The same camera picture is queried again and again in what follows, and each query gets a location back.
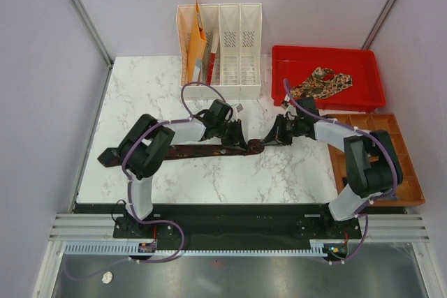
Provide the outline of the dark red patterned tie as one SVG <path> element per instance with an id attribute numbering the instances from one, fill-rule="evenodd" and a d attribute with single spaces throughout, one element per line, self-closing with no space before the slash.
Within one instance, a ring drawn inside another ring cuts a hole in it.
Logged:
<path id="1" fill-rule="evenodd" d="M 235 149 L 221 144 L 178 144 L 169 148 L 165 160 L 179 160 L 189 158 L 202 158 L 213 156 L 250 156 L 264 151 L 265 146 L 259 139 L 248 141 L 247 149 Z M 97 161 L 103 167 L 116 167 L 121 165 L 117 148 L 107 148 Z"/>

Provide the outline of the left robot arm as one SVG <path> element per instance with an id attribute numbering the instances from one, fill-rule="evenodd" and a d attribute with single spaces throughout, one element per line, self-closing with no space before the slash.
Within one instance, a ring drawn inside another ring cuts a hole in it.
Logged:
<path id="1" fill-rule="evenodd" d="M 233 120 L 234 109 L 224 100 L 216 99 L 207 109 L 187 119 L 159 121 L 142 115 L 117 149 L 122 171 L 128 179 L 126 210 L 132 215 L 129 230 L 137 237 L 147 237 L 153 230 L 153 176 L 175 145 L 191 142 L 189 153 L 204 154 L 198 143 L 217 138 L 221 147 L 215 151 L 246 154 L 249 145 L 242 134 L 240 120 Z"/>

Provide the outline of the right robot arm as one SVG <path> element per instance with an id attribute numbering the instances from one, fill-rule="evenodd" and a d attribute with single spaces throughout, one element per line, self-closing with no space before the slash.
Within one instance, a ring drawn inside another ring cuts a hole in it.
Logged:
<path id="1" fill-rule="evenodd" d="M 369 203 L 396 193 L 403 172 L 390 134 L 366 131 L 319 115 L 313 98 L 294 100 L 296 114 L 278 114 L 274 126 L 262 140 L 265 146 L 291 145 L 295 137 L 309 137 L 344 153 L 346 185 L 328 203 L 330 214 L 320 220 L 321 232 L 330 238 L 345 229 Z"/>

